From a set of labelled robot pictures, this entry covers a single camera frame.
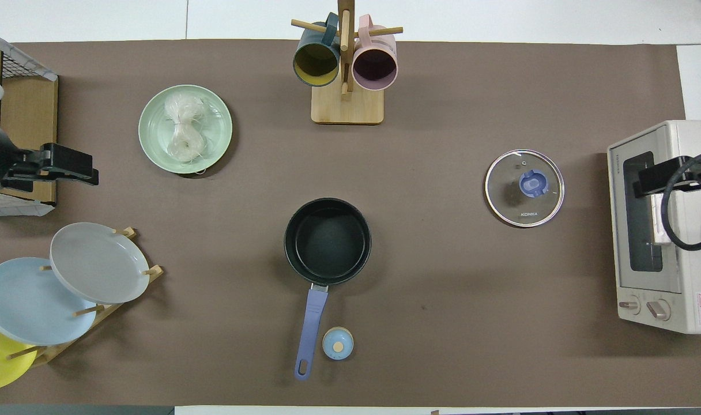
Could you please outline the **light blue plate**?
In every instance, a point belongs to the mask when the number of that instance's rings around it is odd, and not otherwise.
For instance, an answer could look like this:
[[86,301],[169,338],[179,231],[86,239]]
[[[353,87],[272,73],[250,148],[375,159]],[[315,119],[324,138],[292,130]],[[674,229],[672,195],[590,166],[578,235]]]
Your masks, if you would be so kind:
[[56,346],[82,337],[96,313],[74,316],[94,307],[73,294],[52,270],[47,258],[13,258],[0,263],[0,333],[32,346]]

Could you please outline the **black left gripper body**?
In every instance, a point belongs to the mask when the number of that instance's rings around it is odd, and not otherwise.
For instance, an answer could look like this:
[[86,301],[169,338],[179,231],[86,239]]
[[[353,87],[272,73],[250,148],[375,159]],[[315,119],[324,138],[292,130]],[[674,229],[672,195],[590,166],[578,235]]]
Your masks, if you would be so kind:
[[66,165],[91,165],[93,157],[59,144],[44,144],[39,150],[19,149],[13,164],[2,177],[2,187],[32,191],[34,182],[56,182],[62,179]]

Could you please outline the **glass lid with blue knob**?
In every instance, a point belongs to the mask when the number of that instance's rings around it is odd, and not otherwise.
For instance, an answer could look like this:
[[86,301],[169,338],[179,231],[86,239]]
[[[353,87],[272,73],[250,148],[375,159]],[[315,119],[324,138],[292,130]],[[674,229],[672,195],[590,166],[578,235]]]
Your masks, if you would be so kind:
[[535,228],[561,210],[565,183],[550,157],[536,150],[515,149],[490,164],[483,191],[499,220],[515,228]]

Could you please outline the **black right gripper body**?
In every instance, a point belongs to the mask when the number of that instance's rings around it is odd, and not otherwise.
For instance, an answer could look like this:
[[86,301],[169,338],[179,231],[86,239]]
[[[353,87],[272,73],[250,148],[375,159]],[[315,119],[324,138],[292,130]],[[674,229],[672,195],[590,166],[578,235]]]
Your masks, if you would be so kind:
[[[674,157],[653,167],[644,168],[639,173],[653,174],[654,194],[659,194],[665,191],[669,179],[676,170],[690,161],[690,158],[687,156]],[[681,173],[673,190],[684,192],[701,191],[701,162]]]

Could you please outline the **pale green plate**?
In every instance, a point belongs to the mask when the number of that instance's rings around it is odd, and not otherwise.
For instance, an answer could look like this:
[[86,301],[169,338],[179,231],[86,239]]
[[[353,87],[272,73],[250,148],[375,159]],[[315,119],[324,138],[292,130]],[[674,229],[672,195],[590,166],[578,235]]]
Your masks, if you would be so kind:
[[218,160],[225,155],[232,139],[233,120],[232,115],[223,100],[210,90],[201,86],[179,85],[172,86],[159,92],[145,106],[138,124],[138,135],[142,149],[150,160],[160,168],[178,174],[192,174],[204,171],[212,166],[211,162],[185,165],[176,162],[169,157],[167,145],[171,139],[173,125],[167,120],[163,105],[169,94],[181,90],[193,89],[203,94],[205,101],[209,102],[214,112],[221,118],[221,132],[218,142]]

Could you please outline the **pink mug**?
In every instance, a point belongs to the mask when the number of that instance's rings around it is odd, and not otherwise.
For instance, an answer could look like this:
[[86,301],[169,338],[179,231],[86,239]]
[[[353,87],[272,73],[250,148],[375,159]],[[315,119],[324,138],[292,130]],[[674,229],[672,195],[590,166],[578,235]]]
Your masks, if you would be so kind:
[[370,91],[387,89],[398,74],[396,39],[394,35],[371,35],[380,29],[384,27],[372,23],[369,14],[359,18],[350,70],[356,84]]

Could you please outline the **patterned grey white cloth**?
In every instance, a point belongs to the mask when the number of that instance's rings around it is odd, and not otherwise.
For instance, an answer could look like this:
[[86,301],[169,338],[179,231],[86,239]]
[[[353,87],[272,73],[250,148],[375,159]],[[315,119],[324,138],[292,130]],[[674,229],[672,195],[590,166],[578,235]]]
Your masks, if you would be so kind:
[[58,81],[56,73],[27,53],[0,37],[0,80],[5,78],[40,77]]

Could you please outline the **dark teal mug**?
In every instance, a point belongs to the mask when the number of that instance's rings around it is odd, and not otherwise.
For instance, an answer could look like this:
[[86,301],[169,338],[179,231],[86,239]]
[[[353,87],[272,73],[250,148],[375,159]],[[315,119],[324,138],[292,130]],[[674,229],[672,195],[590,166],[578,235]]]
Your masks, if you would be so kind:
[[293,71],[308,86],[322,87],[335,81],[339,74],[339,16],[329,13],[324,22],[316,22],[316,25],[322,30],[304,29],[293,56]]

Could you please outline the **wooden mug tree stand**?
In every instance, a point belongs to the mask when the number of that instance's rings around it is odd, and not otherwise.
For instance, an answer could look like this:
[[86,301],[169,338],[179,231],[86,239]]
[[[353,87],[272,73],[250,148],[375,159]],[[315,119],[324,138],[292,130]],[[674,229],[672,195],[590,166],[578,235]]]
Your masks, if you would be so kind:
[[[312,89],[311,120],[324,125],[379,125],[385,117],[386,89],[370,91],[360,87],[354,81],[351,71],[354,45],[359,37],[359,18],[362,15],[355,16],[355,0],[337,0],[337,11],[331,13],[339,16],[337,31],[341,50],[339,74],[335,81],[327,86],[310,86]],[[310,24],[300,20],[292,20],[292,25],[302,28],[303,31],[305,29],[317,32],[322,30],[322,27],[316,23]],[[395,37],[403,31],[402,27],[384,27],[379,31],[371,31],[371,35],[394,35]]]

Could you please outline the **beige toaster oven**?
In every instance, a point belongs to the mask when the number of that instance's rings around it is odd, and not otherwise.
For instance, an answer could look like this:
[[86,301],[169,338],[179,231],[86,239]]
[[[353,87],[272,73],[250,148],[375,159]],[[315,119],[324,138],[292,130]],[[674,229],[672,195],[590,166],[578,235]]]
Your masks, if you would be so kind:
[[[640,170],[691,157],[664,192],[636,199]],[[701,334],[701,191],[674,191],[681,173],[701,162],[701,120],[667,120],[607,150],[620,318],[675,333]],[[664,223],[669,223],[667,232]]]

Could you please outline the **translucent white vermicelli bundle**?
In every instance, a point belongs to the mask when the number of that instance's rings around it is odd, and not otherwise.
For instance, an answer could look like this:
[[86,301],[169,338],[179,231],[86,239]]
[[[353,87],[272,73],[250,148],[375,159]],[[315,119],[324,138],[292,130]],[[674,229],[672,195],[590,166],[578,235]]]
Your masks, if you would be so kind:
[[163,110],[173,125],[167,145],[169,157],[185,165],[216,163],[221,118],[203,94],[193,89],[172,92]]

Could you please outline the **brown table mat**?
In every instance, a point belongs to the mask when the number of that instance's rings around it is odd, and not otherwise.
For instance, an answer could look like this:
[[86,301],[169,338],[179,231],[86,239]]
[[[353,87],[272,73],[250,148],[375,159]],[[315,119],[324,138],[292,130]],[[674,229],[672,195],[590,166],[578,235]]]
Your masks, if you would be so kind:
[[[132,226],[164,275],[0,404],[701,406],[701,335],[622,320],[606,150],[685,117],[675,46],[415,43],[379,126],[316,125],[295,40],[19,44],[59,76],[59,142],[99,186],[61,182],[40,217],[0,217],[0,263],[48,254],[74,222]],[[214,165],[166,171],[142,111],[201,86],[233,133]],[[530,149],[561,170],[561,210],[535,228],[491,211],[490,164]],[[355,205],[372,233],[356,278],[329,289],[318,351],[293,377],[310,284],[284,254],[306,202]]]

